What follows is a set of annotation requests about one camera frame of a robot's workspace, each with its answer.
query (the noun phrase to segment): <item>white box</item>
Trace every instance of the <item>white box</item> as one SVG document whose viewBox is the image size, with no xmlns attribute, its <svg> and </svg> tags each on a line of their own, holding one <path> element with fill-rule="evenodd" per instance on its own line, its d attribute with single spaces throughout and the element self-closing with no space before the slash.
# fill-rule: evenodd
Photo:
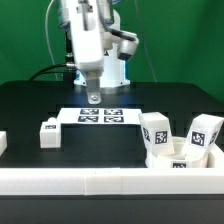
<svg viewBox="0 0 224 224">
<path fill-rule="evenodd" d="M 153 155 L 174 154 L 170 124 L 159 112 L 139 114 L 145 147 Z"/>
<path fill-rule="evenodd" d="M 201 114 L 196 117 L 188 132 L 182 153 L 202 158 L 208 154 L 219 134 L 224 118 Z"/>
<path fill-rule="evenodd" d="M 59 122 L 42 122 L 40 129 L 40 147 L 61 147 L 61 124 Z"/>
</svg>

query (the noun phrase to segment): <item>metal screw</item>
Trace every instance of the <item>metal screw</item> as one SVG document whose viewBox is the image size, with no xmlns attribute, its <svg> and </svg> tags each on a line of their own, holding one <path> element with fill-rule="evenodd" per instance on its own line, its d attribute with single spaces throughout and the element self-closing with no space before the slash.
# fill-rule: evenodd
<svg viewBox="0 0 224 224">
<path fill-rule="evenodd" d="M 92 99 L 93 101 L 97 101 L 97 100 L 98 100 L 98 96 L 96 96 L 96 95 L 92 95 L 92 96 L 91 96 L 91 99 Z"/>
</svg>

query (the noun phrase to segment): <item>black tabletop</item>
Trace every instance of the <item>black tabletop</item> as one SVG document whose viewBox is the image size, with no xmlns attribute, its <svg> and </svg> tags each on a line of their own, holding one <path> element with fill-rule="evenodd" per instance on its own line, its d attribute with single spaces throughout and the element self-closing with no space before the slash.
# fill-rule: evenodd
<svg viewBox="0 0 224 224">
<path fill-rule="evenodd" d="M 8 82 L 0 87 L 0 130 L 8 148 L 0 167 L 145 167 L 140 127 L 63 125 L 60 150 L 41 150 L 43 121 L 61 108 L 138 108 L 161 112 L 172 134 L 185 137 L 201 113 L 224 116 L 224 105 L 195 85 L 134 83 L 89 105 L 85 92 L 62 82 Z M 223 128 L 217 139 L 224 149 Z M 223 195 L 1 196 L 2 223 L 223 223 Z"/>
</svg>

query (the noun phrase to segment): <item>green background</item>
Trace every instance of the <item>green background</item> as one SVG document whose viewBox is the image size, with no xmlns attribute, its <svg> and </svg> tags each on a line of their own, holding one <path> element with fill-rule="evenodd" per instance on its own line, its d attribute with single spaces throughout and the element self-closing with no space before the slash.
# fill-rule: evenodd
<svg viewBox="0 0 224 224">
<path fill-rule="evenodd" d="M 159 82 L 198 85 L 224 103 L 224 1 L 138 0 L 145 41 Z M 51 65 L 44 22 L 50 0 L 7 0 L 0 8 L 0 84 L 27 80 Z M 123 30 L 141 41 L 128 63 L 132 81 L 153 82 L 143 47 L 135 1 L 115 6 Z M 64 63 L 64 33 L 58 29 L 57 7 L 49 17 L 56 63 Z M 45 79 L 54 79 L 47 75 Z"/>
</svg>

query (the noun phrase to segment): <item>white paper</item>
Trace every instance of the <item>white paper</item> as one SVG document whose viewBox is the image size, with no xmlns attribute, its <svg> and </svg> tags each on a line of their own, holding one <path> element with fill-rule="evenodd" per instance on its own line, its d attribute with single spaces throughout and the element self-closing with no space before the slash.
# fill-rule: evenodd
<svg viewBox="0 0 224 224">
<path fill-rule="evenodd" d="M 62 108 L 57 117 L 61 124 L 134 124 L 140 125 L 140 109 Z"/>
</svg>

